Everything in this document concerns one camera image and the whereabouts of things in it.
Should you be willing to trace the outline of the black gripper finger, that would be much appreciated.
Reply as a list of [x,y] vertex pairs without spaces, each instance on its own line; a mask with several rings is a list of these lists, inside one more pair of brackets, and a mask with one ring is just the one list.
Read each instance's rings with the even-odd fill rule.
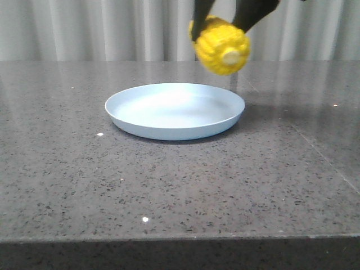
[[273,12],[279,4],[280,1],[278,0],[237,1],[232,24],[246,33],[260,20]]
[[191,40],[197,41],[201,31],[205,27],[205,20],[212,9],[215,0],[194,0],[193,26],[191,29]]

